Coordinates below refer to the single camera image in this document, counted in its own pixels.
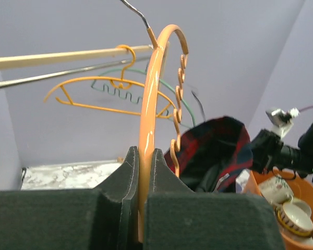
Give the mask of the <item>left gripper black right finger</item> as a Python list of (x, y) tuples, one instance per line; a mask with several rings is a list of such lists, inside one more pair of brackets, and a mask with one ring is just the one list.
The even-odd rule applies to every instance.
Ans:
[(153, 152), (145, 206), (147, 250), (285, 249), (272, 207), (258, 195), (195, 193)]

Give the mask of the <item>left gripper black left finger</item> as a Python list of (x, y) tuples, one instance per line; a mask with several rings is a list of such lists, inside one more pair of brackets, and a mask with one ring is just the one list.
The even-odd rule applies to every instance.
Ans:
[(0, 191), (0, 249), (135, 249), (139, 155), (92, 189)]

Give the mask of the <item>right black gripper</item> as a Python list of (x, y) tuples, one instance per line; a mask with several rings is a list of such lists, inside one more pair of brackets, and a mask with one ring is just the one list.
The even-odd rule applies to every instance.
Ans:
[(253, 154), (250, 170), (257, 173), (269, 173), (274, 167), (293, 171), (300, 167), (300, 150), (285, 145), (277, 134), (267, 129), (260, 130), (250, 142), (250, 149)]

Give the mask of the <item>red plaid shirt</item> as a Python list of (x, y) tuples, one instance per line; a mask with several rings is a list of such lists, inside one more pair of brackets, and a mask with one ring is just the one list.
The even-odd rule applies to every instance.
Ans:
[(181, 136), (179, 178), (194, 192), (235, 193), (236, 178), (252, 167), (250, 137), (239, 120), (210, 119)]

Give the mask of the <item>wooden hanger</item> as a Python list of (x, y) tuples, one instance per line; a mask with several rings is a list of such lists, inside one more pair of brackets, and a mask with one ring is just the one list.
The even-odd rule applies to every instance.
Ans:
[(178, 103), (178, 108), (174, 109), (174, 126), (177, 133), (177, 138), (171, 140), (171, 156), (175, 165), (176, 176), (179, 176), (179, 163), (176, 159), (175, 152), (180, 149), (180, 131), (179, 124), (182, 119), (181, 100), (183, 98), (183, 83), (185, 80), (185, 69), (187, 66), (187, 56), (189, 53), (187, 41), (184, 33), (179, 26), (170, 24), (166, 26), (160, 33), (159, 37), (155, 37), (151, 27), (149, 26), (145, 16), (131, 5), (128, 1), (122, 1), (130, 10), (141, 17), (147, 33), (153, 45), (153, 52), (150, 58), (149, 67), (146, 76), (145, 88), (143, 93), (142, 109), (140, 115), (140, 132), (139, 132), (139, 182), (138, 182), (138, 239), (143, 241), (144, 234), (144, 215), (145, 202), (149, 193), (150, 171), (152, 163), (152, 155), (154, 152), (154, 134), (155, 134), (155, 119), (156, 108), (159, 90), (159, 78), (162, 71), (163, 62), (167, 43), (175, 33), (180, 41), (183, 54), (180, 57), (180, 67), (178, 69), (179, 85), (176, 87), (175, 95)]

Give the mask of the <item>green wire hanger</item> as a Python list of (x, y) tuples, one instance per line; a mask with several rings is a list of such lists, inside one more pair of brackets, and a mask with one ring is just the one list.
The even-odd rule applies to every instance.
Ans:
[(174, 122), (176, 133), (180, 134), (179, 126), (182, 125), (183, 106), (191, 115), (192, 126), (196, 126), (194, 114), (186, 101), (183, 100), (184, 69), (184, 64), (178, 69), (179, 85), (176, 88), (170, 87), (169, 84), (166, 85), (175, 94), (176, 103), (173, 103), (167, 95), (159, 91), (159, 83), (165, 84), (163, 80), (160, 80), (160, 63), (149, 66), (149, 69), (143, 72), (146, 80), (143, 84), (143, 101), (141, 102), (141, 112), (139, 112), (142, 131), (153, 131), (156, 118), (160, 118)]

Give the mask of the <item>yellow plastic hanger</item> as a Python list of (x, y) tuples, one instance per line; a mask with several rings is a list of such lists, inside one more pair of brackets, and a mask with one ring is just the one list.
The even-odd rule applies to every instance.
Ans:
[(133, 95), (129, 92), (129, 89), (132, 86), (139, 86), (144, 87), (142, 83), (128, 80), (124, 78), (125, 71), (129, 70), (132, 65), (135, 64), (137, 61), (136, 54), (132, 47), (128, 45), (119, 45), (117, 48), (123, 48), (131, 53), (132, 55), (132, 61), (129, 63), (128, 66), (124, 66), (120, 69), (121, 71), (121, 77), (111, 77), (106, 76), (105, 74), (102, 74), (100, 76), (89, 76), (89, 77), (79, 77), (79, 78), (73, 78), (67, 81), (64, 81), (57, 86), (53, 87), (45, 96), (44, 102), (48, 100), (50, 95), (55, 92), (57, 89), (61, 89), (64, 95), (66, 96), (67, 100), (63, 101), (59, 97), (56, 97), (55, 99), (61, 103), (71, 106), (77, 106), (77, 107), (84, 107), (84, 108), (90, 108), (90, 109), (96, 109), (96, 110), (104, 110), (104, 111), (110, 111), (110, 112), (116, 112), (120, 114), (128, 114), (128, 115), (134, 115), (134, 116), (140, 116), (139, 112), (134, 111), (126, 111), (126, 110), (120, 110), (120, 109), (113, 109), (113, 108), (106, 108), (101, 106), (93, 106), (93, 105), (87, 105), (87, 104), (81, 104), (74, 102), (73, 99), (68, 94), (67, 90), (65, 89), (65, 86), (68, 84), (76, 83), (76, 82), (82, 82), (82, 81), (92, 81), (91, 88), (103, 93), (107, 93), (111, 96), (116, 96), (123, 100), (129, 100), (131, 103), (138, 105), (140, 102), (143, 101), (143, 98), (141, 96), (137, 97), (136, 100), (133, 100)]

